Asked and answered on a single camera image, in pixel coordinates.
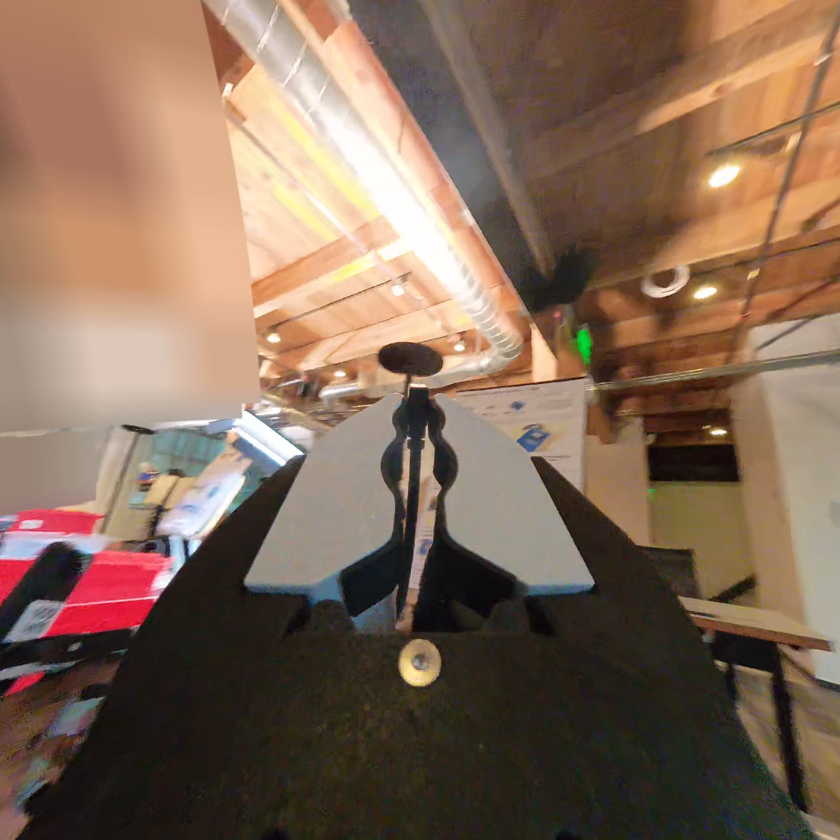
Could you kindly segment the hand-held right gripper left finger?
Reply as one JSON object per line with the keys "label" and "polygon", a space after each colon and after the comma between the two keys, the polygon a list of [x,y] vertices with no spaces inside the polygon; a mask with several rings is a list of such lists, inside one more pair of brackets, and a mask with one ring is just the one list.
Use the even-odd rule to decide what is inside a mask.
{"label": "hand-held right gripper left finger", "polygon": [[249,592],[342,602],[352,617],[392,596],[401,503],[382,461],[402,404],[385,396],[315,444],[245,576]]}

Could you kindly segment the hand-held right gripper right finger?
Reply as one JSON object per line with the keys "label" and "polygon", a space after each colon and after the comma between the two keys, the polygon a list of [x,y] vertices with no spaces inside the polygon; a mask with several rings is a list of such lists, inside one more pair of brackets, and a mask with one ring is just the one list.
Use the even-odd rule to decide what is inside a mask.
{"label": "hand-held right gripper right finger", "polygon": [[595,579],[531,457],[446,395],[428,433],[439,487],[416,629],[461,629],[458,611],[542,596],[590,594]]}

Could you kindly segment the red plastic crate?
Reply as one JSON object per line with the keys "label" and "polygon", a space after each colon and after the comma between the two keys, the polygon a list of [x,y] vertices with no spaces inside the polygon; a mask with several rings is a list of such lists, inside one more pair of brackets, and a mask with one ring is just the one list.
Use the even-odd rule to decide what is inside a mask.
{"label": "red plastic crate", "polygon": [[171,557],[158,549],[118,547],[115,538],[97,531],[102,518],[65,509],[30,509],[2,518],[7,525],[2,532],[2,601],[53,542],[68,542],[92,557],[88,571],[44,637],[138,627],[173,576]]}

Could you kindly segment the studio light panel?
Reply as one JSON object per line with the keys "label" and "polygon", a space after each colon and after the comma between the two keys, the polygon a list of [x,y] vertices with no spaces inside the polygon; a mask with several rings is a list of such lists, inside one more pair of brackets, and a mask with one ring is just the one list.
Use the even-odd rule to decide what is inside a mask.
{"label": "studio light panel", "polygon": [[305,455],[298,446],[252,413],[244,412],[241,417],[232,420],[230,430],[236,437],[234,446],[270,471]]}

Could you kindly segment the instruction poster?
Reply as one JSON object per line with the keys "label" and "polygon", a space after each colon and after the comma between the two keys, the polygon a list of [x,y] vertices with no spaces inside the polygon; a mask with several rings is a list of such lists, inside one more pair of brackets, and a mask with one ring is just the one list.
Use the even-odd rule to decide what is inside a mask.
{"label": "instruction poster", "polygon": [[458,391],[455,399],[584,490],[589,384],[578,377]]}

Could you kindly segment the cardboard poster board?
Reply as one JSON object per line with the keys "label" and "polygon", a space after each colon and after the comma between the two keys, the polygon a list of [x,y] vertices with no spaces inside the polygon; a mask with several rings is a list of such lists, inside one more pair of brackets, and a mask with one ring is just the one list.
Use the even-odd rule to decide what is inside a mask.
{"label": "cardboard poster board", "polygon": [[186,541],[204,539],[241,491],[252,463],[236,447],[226,445],[166,510],[156,526],[156,535]]}

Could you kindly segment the black round disc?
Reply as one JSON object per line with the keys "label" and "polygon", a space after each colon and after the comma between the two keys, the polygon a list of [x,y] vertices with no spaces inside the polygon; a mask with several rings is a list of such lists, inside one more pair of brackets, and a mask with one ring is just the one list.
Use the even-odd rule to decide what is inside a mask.
{"label": "black round disc", "polygon": [[415,381],[438,374],[444,366],[439,352],[413,342],[388,343],[379,350],[377,361],[384,370],[402,377],[405,392]]}

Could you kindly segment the metal conduit pipe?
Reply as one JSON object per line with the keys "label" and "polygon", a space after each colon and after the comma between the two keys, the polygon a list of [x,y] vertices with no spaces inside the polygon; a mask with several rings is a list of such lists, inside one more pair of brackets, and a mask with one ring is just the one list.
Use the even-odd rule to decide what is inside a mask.
{"label": "metal conduit pipe", "polygon": [[585,386],[587,396],[601,396],[657,387],[662,385],[685,384],[705,380],[727,379],[745,375],[757,375],[778,371],[790,371],[816,366],[839,363],[839,349],[825,350],[812,353],[798,353],[768,360],[750,360],[740,363],[703,367],[688,371],[668,372],[638,376],[629,380],[615,380],[604,382],[588,381]]}

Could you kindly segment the wooden top table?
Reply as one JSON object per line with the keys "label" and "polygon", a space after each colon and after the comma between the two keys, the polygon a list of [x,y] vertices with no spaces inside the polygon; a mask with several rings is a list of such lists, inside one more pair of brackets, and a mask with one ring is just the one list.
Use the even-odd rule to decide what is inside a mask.
{"label": "wooden top table", "polygon": [[728,695],[738,702],[737,668],[770,677],[771,698],[780,738],[784,779],[793,803],[804,814],[810,804],[799,742],[795,734],[794,704],[782,664],[783,648],[832,653],[833,641],[781,613],[754,606],[680,596],[691,621],[701,630],[713,659],[724,665]]}

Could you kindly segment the grey ceiling pipe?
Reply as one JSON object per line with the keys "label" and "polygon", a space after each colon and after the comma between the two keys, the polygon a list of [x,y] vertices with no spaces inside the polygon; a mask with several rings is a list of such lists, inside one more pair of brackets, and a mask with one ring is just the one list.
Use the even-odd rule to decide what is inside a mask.
{"label": "grey ceiling pipe", "polygon": [[446,57],[460,96],[484,144],[511,210],[538,268],[552,274],[555,256],[550,237],[515,167],[515,139],[495,99],[490,79],[472,44],[468,26],[452,1],[421,1]]}

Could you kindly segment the silver ventilation duct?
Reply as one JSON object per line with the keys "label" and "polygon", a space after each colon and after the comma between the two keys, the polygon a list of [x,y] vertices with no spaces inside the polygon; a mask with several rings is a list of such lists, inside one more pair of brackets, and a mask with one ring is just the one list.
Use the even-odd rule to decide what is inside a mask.
{"label": "silver ventilation duct", "polygon": [[218,23],[248,58],[286,94],[316,134],[339,153],[399,238],[430,269],[458,309],[488,342],[487,350],[461,356],[415,381],[444,389],[507,368],[524,338],[504,312],[489,280],[506,280],[498,259],[472,222],[404,101],[380,96],[399,134],[374,128],[342,88],[279,2],[206,2]]}

